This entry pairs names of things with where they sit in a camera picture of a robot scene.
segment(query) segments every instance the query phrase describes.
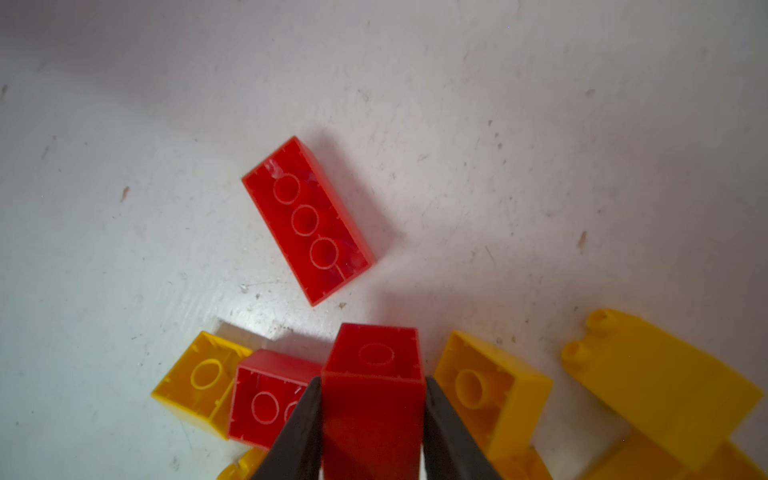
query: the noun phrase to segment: yellow toy brick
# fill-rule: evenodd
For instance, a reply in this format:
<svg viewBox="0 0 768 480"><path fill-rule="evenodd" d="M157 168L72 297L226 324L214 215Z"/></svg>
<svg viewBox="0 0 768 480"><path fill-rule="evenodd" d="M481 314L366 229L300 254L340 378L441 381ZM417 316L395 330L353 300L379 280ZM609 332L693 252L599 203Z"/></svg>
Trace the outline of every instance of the yellow toy brick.
<svg viewBox="0 0 768 480"><path fill-rule="evenodd" d="M502 458L492 464L504 480L552 480L547 466L532 448L522 455Z"/></svg>
<svg viewBox="0 0 768 480"><path fill-rule="evenodd" d="M565 369L690 470L698 470L763 396L719 360L644 320L597 310L562 352Z"/></svg>
<svg viewBox="0 0 768 480"><path fill-rule="evenodd" d="M453 332L435 380L488 460L524 454L552 381L498 347Z"/></svg>
<svg viewBox="0 0 768 480"><path fill-rule="evenodd" d="M672 455L635 432L620 440L581 480L768 480L730 442L724 442L706 465L691 472Z"/></svg>
<svg viewBox="0 0 768 480"><path fill-rule="evenodd" d="M227 439L235 368L253 353L201 332L152 392L179 419Z"/></svg>
<svg viewBox="0 0 768 480"><path fill-rule="evenodd" d="M238 463L226 467L216 480L250 480L266 458L266 454L267 450L248 450Z"/></svg>

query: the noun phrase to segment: brown stain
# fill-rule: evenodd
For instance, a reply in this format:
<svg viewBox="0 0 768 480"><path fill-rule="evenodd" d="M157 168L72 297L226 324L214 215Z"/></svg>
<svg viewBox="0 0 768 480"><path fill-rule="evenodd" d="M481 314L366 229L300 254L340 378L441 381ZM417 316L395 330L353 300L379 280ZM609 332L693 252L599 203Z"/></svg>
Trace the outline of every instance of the brown stain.
<svg viewBox="0 0 768 480"><path fill-rule="evenodd" d="M581 237L578 239L578 249L584 252L584 245L587 244L587 231L581 232Z"/></svg>

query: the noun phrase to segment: building block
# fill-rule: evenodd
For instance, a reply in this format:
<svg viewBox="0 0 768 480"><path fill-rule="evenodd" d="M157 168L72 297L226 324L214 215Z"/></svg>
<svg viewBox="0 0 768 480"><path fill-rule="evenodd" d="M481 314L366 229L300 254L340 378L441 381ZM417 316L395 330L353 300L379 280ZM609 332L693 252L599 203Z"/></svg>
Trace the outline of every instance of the building block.
<svg viewBox="0 0 768 480"><path fill-rule="evenodd" d="M424 408L424 463L428 480L502 480L431 376Z"/></svg>
<svg viewBox="0 0 768 480"><path fill-rule="evenodd" d="M425 377L419 332L344 323L323 367L326 480L416 480Z"/></svg>
<svg viewBox="0 0 768 480"><path fill-rule="evenodd" d="M312 379L251 480L317 480L323 457L320 377Z"/></svg>
<svg viewBox="0 0 768 480"><path fill-rule="evenodd" d="M647 436L634 432L617 444L581 480L768 480L726 441L698 472L691 472Z"/></svg>
<svg viewBox="0 0 768 480"><path fill-rule="evenodd" d="M493 467L504 480L552 480L544 461L530 447L520 455L495 460Z"/></svg>
<svg viewBox="0 0 768 480"><path fill-rule="evenodd" d="M257 350L237 366L230 428L232 440L269 449L296 408L319 363Z"/></svg>
<svg viewBox="0 0 768 480"><path fill-rule="evenodd" d="M309 148L292 137L243 177L312 306L375 258Z"/></svg>
<svg viewBox="0 0 768 480"><path fill-rule="evenodd" d="M453 332L435 380L493 462L528 449L552 380L511 353Z"/></svg>
<svg viewBox="0 0 768 480"><path fill-rule="evenodd" d="M235 369L250 349L200 332L152 398L179 419L227 439Z"/></svg>
<svg viewBox="0 0 768 480"><path fill-rule="evenodd" d="M763 396L719 360L636 316L597 310L587 328L563 349L566 371L692 471Z"/></svg>
<svg viewBox="0 0 768 480"><path fill-rule="evenodd" d="M251 449L245 452L238 463L226 467L217 480L250 480L266 457L266 450Z"/></svg>

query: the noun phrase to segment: white surface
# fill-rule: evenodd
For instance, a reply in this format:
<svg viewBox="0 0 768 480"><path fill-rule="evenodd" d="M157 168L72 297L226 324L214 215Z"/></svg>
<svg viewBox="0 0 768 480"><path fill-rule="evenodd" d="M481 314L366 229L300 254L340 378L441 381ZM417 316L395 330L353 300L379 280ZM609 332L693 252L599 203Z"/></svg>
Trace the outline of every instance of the white surface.
<svg viewBox="0 0 768 480"><path fill-rule="evenodd" d="M0 477L215 478L244 448L149 393L222 323L496 341L556 480L627 430L560 367L593 309L768 389L765 2L0 3ZM292 134L380 258L315 309L239 180Z"/></svg>

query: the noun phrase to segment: red block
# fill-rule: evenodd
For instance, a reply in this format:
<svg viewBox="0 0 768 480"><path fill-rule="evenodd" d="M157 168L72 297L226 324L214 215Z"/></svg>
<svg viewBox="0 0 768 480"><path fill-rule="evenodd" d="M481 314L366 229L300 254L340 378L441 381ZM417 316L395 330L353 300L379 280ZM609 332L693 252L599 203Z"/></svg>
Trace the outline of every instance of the red block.
<svg viewBox="0 0 768 480"><path fill-rule="evenodd" d="M326 480L416 480L426 395L418 330L344 323L321 378Z"/></svg>
<svg viewBox="0 0 768 480"><path fill-rule="evenodd" d="M312 306L376 261L323 169L298 138L243 177L243 185Z"/></svg>
<svg viewBox="0 0 768 480"><path fill-rule="evenodd" d="M319 363L257 350L237 366L228 435L269 449L288 421Z"/></svg>

